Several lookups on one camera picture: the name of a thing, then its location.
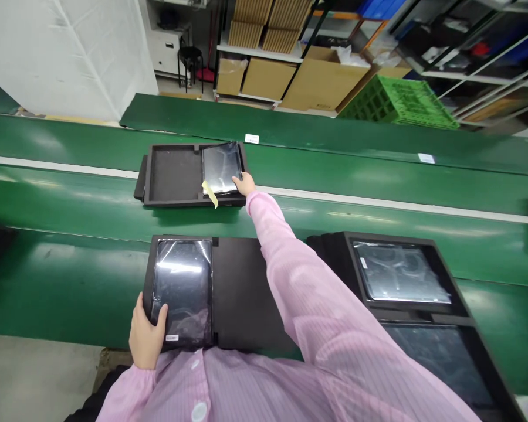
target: blue bin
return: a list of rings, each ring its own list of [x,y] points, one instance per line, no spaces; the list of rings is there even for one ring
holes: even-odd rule
[[[405,0],[365,0],[356,13],[363,18],[389,20]]]

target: white button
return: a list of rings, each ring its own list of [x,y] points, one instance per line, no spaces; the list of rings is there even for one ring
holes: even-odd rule
[[[207,414],[207,404],[204,401],[194,406],[192,410],[192,422],[201,422]]]

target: red object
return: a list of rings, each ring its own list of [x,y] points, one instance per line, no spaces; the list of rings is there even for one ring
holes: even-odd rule
[[[471,54],[474,56],[484,56],[491,50],[491,47],[487,43],[477,43],[471,48]]]
[[[195,73],[195,77],[199,80],[204,80],[206,82],[213,82],[215,80],[215,73],[213,70],[209,68],[209,61],[211,60],[211,52],[213,50],[213,35],[215,32],[215,24],[217,23],[217,13],[215,14],[215,19],[213,19],[213,11],[211,11],[211,15],[209,16],[209,55],[207,57],[207,64],[205,65],[203,69],[199,69]]]

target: yellow tape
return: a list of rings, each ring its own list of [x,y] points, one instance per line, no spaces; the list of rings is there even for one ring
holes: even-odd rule
[[[213,193],[213,191],[207,184],[207,181],[204,181],[201,184],[201,187],[207,191],[207,195],[209,196],[209,199],[211,200],[211,202],[213,202],[213,205],[215,205],[215,208],[217,208],[217,206],[219,205],[219,202],[217,201],[217,197],[215,196],[215,194]]]

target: white stripe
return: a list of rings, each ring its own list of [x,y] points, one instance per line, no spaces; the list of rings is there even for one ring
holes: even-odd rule
[[[432,214],[453,215],[459,217],[471,217],[484,220],[497,220],[512,223],[528,224],[528,217],[514,214],[502,214],[488,211],[476,211],[464,208],[443,207],[438,205],[425,205],[411,202],[391,201],[386,199],[363,198],[360,196],[336,195],[333,193],[309,192],[308,190],[294,190],[283,188],[269,188],[258,186],[261,192],[270,195],[289,196],[291,198],[315,199],[330,202],[348,203],[355,205],[369,205],[381,208],[392,208],[407,211],[419,211]]]
[[[56,170],[71,173],[93,174],[100,176],[121,177],[126,179],[137,179],[139,172],[125,170],[104,169],[101,167],[77,166],[73,164],[59,164],[47,161],[24,160],[19,158],[0,157],[0,164],[15,167],[39,168],[44,170]]]
[[[38,168],[45,170],[64,171],[72,173],[83,173],[100,176],[111,176],[126,179],[137,179],[139,172],[106,169],[101,167],[88,167],[72,164],[59,164],[51,163],[46,161],[33,161],[19,158],[8,158],[0,157],[0,164],[17,166],[17,167],[28,167]],[[321,192],[310,192],[308,190],[295,190],[285,188],[272,188],[270,186],[257,186],[261,192],[269,193],[270,195],[276,196],[287,196],[289,198],[301,198],[301,199],[314,199],[336,203],[346,203],[354,205],[367,205],[381,208],[390,208],[407,211],[417,211],[432,214],[451,215],[459,217],[471,217],[484,220],[495,220],[512,223],[523,223],[528,224],[527,216],[519,216],[514,214],[502,214],[488,211],[476,211],[464,208],[452,208],[438,205],[425,205],[411,202],[400,202],[386,199],[373,199],[364,198],[360,196],[349,196],[349,195],[336,195],[334,193],[321,193]]]

